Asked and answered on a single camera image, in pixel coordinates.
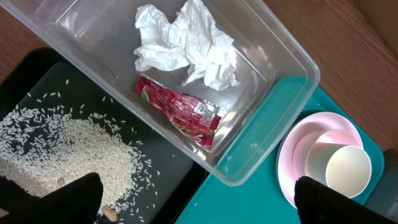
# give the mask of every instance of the wooden table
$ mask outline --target wooden table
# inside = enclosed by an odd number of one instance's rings
[[[321,70],[321,87],[382,147],[398,149],[398,61],[349,0],[264,0]],[[0,9],[0,81],[46,46]]]

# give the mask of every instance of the candy wrapper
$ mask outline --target candy wrapper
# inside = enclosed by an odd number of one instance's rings
[[[181,133],[210,148],[220,123],[220,108],[199,98],[169,90],[141,75],[135,92],[155,106]]]

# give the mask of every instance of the clear plastic bin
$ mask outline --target clear plastic bin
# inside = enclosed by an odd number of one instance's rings
[[[222,107],[213,147],[179,133],[133,89],[139,72],[133,50],[137,8],[154,4],[169,21],[185,0],[0,0],[0,4],[83,73],[228,185],[242,184],[275,148],[318,85],[314,61],[261,0],[204,0],[219,29],[234,39],[230,54],[241,84],[215,91],[197,80],[181,83],[187,68],[146,75]]]

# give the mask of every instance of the white tissue paper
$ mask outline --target white tissue paper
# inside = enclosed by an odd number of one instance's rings
[[[155,6],[139,7],[136,28],[142,44],[134,51],[139,56],[135,62],[138,72],[151,67],[173,71],[190,65],[183,86],[199,78],[215,90],[239,84],[228,57],[234,40],[216,28],[201,0],[188,0],[172,24]]]

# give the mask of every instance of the turquoise tray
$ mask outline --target turquoise tray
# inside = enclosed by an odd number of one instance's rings
[[[364,204],[382,176],[382,150],[320,87],[315,90],[298,120],[319,111],[331,111],[347,117],[362,137],[373,170],[369,185],[353,200]],[[297,210],[286,201],[277,181],[275,160],[278,147],[239,187],[228,187],[209,175],[176,223],[300,223]]]

